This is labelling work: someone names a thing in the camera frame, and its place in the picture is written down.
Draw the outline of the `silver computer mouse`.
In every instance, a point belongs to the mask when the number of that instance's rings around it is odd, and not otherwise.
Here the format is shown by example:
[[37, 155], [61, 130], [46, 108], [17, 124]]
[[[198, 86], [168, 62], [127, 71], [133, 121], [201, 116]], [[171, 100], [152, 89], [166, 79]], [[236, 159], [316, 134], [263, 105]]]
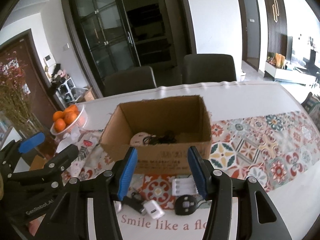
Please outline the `silver computer mouse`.
[[114, 208], [116, 213], [120, 213], [122, 210], [122, 204], [119, 201], [114, 201]]

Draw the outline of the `dark glass door cabinet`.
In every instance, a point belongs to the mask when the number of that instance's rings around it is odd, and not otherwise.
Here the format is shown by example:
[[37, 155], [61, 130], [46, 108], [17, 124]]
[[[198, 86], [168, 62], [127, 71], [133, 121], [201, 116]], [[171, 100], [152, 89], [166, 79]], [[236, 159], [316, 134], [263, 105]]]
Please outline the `dark glass door cabinet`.
[[114, 74], [149, 66], [156, 85], [182, 83], [185, 55], [195, 52], [188, 0], [61, 0], [85, 77], [98, 97]]

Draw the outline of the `black small charger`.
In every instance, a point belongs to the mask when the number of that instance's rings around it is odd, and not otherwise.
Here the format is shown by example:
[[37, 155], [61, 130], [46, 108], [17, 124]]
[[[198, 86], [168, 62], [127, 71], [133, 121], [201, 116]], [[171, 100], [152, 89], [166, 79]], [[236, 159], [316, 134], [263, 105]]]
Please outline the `black small charger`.
[[132, 208], [140, 215], [146, 214], [146, 209], [143, 205], [145, 203], [145, 199], [139, 192], [132, 192], [130, 197], [125, 196], [121, 203]]

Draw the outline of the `white battery charger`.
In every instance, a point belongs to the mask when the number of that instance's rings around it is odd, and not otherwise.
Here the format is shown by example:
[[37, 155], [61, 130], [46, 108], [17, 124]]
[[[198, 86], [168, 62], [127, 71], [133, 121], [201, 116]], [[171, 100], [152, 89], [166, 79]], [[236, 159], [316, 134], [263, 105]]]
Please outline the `white battery charger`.
[[198, 191], [192, 176], [185, 178], [175, 178], [172, 180], [172, 195], [197, 195]]

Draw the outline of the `glass vase with dried flowers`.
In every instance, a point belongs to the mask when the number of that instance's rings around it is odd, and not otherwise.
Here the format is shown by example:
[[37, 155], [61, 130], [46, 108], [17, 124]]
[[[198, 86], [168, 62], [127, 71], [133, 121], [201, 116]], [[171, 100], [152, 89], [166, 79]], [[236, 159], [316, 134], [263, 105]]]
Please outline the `glass vase with dried flowers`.
[[31, 109], [35, 96], [26, 82], [26, 66], [15, 52], [1, 56], [1, 112], [26, 138], [38, 132], [48, 135]]

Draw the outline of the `white basket of oranges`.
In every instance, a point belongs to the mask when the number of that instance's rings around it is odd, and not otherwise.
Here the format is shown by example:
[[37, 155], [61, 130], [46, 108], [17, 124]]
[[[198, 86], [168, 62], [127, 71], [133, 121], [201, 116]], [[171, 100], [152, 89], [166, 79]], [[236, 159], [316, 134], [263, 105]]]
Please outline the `white basket of oranges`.
[[75, 127], [84, 128], [88, 121], [88, 115], [84, 105], [70, 105], [64, 111], [56, 111], [52, 120], [50, 132], [53, 136], [61, 138]]

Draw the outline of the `woven yellow placemat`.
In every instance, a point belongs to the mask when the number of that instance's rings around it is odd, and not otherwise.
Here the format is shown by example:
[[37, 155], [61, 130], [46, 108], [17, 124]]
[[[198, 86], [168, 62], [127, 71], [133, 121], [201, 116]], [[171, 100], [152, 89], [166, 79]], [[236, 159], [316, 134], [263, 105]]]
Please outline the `woven yellow placemat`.
[[31, 163], [29, 171], [40, 170], [43, 169], [45, 164], [47, 163], [47, 159], [43, 158], [39, 155], [36, 155]]

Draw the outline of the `dark dining chair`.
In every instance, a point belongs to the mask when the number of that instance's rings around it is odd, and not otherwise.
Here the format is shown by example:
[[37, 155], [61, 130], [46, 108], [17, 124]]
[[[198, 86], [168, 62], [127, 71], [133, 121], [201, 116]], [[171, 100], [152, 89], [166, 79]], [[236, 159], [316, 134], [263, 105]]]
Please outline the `dark dining chair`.
[[234, 60], [226, 54], [185, 55], [182, 67], [182, 83], [236, 81]]
[[150, 66], [121, 70], [104, 79], [104, 96], [113, 96], [157, 88]]

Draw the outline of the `white tv console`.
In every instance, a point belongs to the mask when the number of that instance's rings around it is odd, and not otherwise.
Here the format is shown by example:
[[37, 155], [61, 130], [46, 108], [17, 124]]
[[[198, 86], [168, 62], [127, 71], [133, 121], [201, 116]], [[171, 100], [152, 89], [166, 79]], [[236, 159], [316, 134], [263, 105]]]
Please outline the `white tv console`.
[[285, 70], [276, 68], [268, 62], [265, 62], [265, 77], [269, 77], [273, 81], [296, 83], [306, 86], [311, 86], [316, 83], [316, 78], [312, 75], [303, 74], [296, 69]]

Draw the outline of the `dark right dining chair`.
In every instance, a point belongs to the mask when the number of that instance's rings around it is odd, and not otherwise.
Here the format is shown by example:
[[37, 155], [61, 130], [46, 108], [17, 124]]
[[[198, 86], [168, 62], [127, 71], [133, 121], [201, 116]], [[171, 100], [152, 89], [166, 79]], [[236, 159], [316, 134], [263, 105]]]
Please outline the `dark right dining chair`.
[[185, 55], [182, 67], [182, 83], [236, 81], [234, 60], [226, 54]]

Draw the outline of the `brown cardboard box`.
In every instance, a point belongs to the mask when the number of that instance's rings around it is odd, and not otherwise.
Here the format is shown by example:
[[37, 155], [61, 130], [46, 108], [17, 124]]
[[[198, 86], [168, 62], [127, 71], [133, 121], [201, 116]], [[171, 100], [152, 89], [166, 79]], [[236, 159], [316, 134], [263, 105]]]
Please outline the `brown cardboard box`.
[[100, 138], [100, 145], [113, 161], [125, 157], [138, 133], [165, 137], [154, 145], [141, 142], [136, 173], [189, 174], [188, 149], [195, 146], [203, 159], [212, 148], [210, 117], [198, 95], [176, 96], [119, 104]]

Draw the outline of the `patterned table runner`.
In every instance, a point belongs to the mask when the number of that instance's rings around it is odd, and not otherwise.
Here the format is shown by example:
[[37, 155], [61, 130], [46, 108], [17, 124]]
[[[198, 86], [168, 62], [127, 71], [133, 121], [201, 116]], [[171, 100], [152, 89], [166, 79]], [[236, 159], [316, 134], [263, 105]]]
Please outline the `patterned table runner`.
[[[294, 180], [319, 161], [319, 131], [304, 112], [269, 114], [250, 118], [214, 121], [209, 161], [232, 178], [257, 178], [266, 192]], [[71, 177], [95, 178], [114, 161], [99, 144], [85, 161], [73, 161], [62, 173], [65, 184]], [[131, 185], [144, 199], [153, 199], [162, 209], [174, 209], [172, 180], [188, 175], [138, 174]]]

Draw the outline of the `white USB wall charger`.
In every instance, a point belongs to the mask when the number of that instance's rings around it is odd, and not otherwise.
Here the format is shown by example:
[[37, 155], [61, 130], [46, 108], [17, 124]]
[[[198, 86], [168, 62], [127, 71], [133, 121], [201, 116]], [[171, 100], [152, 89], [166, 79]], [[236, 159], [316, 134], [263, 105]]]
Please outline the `white USB wall charger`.
[[155, 200], [149, 200], [143, 204], [147, 214], [152, 219], [159, 219], [165, 215], [160, 205]]

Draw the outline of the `round white bald-head toy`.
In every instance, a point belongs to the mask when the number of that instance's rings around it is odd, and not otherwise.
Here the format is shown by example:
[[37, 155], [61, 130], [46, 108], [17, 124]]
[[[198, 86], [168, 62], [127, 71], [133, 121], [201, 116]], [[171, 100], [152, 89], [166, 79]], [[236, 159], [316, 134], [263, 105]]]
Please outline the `round white bald-head toy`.
[[148, 137], [149, 134], [146, 132], [139, 132], [135, 134], [131, 140], [130, 140], [130, 145], [131, 146], [142, 146], [144, 145], [144, 138]]

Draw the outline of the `black power adapter with cable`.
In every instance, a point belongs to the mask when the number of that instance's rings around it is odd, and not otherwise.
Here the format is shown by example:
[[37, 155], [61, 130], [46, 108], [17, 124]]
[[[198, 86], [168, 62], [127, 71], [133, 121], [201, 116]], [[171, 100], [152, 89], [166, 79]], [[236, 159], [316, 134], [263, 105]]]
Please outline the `black power adapter with cable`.
[[165, 131], [163, 135], [147, 135], [143, 138], [143, 145], [175, 144], [183, 140], [184, 133], [175, 133], [172, 130]]

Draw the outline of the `floral fabric tissue pouch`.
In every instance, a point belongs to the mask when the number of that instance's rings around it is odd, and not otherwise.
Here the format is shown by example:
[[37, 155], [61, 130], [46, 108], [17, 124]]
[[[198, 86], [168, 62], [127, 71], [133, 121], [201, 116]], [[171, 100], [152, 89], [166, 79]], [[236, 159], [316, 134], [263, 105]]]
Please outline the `floral fabric tissue pouch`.
[[72, 161], [85, 161], [93, 149], [98, 145], [102, 134], [102, 130], [76, 130], [72, 133], [67, 133], [59, 142], [55, 154], [59, 154], [69, 145], [75, 145], [78, 148], [78, 153], [72, 154]]

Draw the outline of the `dark left dining chair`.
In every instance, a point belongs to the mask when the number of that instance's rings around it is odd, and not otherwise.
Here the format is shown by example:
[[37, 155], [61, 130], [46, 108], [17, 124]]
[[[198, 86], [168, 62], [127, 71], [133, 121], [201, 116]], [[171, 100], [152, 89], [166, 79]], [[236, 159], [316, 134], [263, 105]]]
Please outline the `dark left dining chair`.
[[104, 96], [113, 96], [157, 88], [150, 66], [121, 70], [104, 79]]

